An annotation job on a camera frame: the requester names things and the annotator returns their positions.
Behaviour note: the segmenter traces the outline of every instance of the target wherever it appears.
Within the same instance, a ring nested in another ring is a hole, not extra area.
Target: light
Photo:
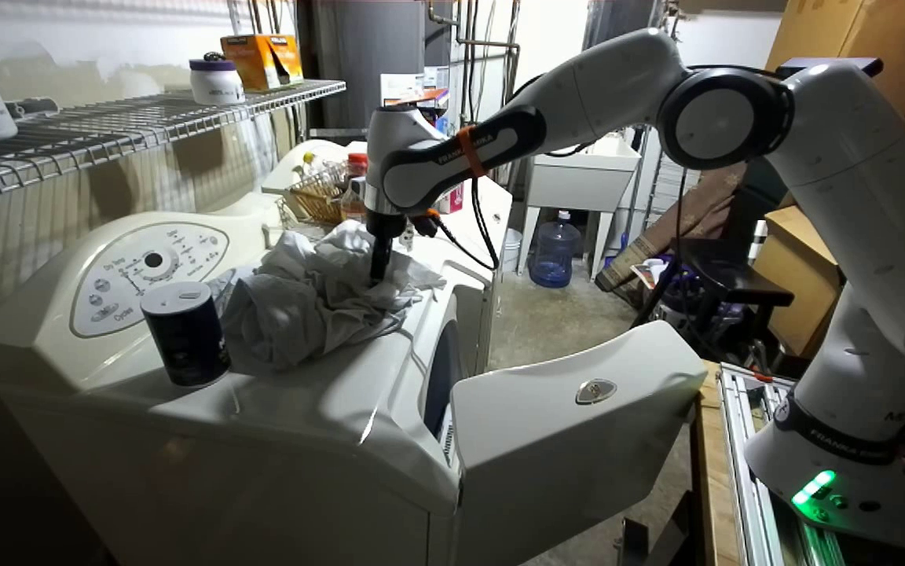
[[[818,498],[827,485],[832,485],[837,482],[837,470],[830,470],[830,468],[822,468],[818,479],[810,479],[796,498],[793,498],[793,502],[796,506],[808,506],[810,502],[810,498]]]

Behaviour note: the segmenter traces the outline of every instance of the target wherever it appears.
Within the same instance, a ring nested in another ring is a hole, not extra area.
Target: laundry
[[[296,367],[346,341],[402,328],[404,307],[442,285],[398,238],[386,275],[372,285],[372,231],[346,220],[324,238],[285,230],[256,271],[240,271],[224,292],[231,365]]]

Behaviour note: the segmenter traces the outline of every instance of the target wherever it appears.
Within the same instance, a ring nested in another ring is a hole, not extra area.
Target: blue water bottle
[[[569,224],[569,209],[557,209],[553,224],[536,230],[535,254],[528,275],[545,290],[565,290],[572,283],[572,262],[577,251],[581,231]]]

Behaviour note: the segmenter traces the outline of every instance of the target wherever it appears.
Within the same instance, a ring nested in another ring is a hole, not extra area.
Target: white washing machine
[[[259,254],[247,213],[134,213],[0,307],[0,397],[122,566],[524,558],[651,489],[705,377],[662,322],[462,377],[484,283],[447,271],[398,334],[171,385],[138,292]]]

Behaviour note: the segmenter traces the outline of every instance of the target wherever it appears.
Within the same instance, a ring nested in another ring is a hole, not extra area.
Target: wire shelf
[[[234,106],[203,106],[187,90],[70,106],[56,117],[19,123],[19,135],[0,141],[0,196],[338,90],[346,90],[346,80],[303,79],[247,95]]]

